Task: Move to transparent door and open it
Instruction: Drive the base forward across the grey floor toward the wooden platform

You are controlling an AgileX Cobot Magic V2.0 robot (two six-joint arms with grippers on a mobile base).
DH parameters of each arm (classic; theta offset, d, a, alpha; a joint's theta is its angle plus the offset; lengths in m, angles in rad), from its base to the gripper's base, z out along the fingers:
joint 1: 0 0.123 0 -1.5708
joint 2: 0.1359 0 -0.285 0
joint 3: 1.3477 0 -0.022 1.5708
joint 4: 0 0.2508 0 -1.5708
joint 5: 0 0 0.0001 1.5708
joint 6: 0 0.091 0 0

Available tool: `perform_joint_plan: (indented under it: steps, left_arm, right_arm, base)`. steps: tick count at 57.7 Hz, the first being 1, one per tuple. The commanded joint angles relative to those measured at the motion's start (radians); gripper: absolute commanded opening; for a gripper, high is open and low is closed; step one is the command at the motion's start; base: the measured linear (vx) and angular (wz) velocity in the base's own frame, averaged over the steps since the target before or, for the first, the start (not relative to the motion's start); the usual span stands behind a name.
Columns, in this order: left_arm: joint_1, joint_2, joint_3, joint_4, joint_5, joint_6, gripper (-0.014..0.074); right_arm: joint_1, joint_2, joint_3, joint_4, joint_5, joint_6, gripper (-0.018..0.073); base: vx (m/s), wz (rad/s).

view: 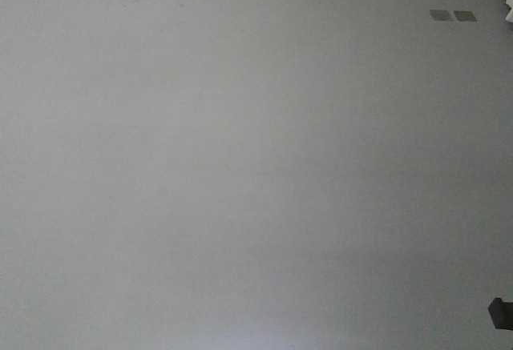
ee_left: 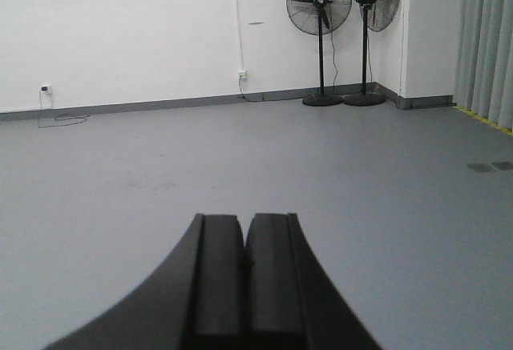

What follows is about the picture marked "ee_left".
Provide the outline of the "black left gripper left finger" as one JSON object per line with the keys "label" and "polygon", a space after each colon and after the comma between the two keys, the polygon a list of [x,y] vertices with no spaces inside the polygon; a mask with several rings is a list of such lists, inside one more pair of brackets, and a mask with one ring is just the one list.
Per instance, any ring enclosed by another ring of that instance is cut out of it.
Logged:
{"label": "black left gripper left finger", "polygon": [[232,349],[244,335],[244,240],[234,215],[194,217],[135,290],[50,349]]}

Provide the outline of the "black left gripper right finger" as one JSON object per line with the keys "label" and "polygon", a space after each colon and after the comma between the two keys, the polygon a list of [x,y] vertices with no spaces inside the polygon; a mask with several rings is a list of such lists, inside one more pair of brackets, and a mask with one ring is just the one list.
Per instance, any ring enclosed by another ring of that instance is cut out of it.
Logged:
{"label": "black left gripper right finger", "polygon": [[247,349],[379,349],[295,214],[257,213],[246,239]]}

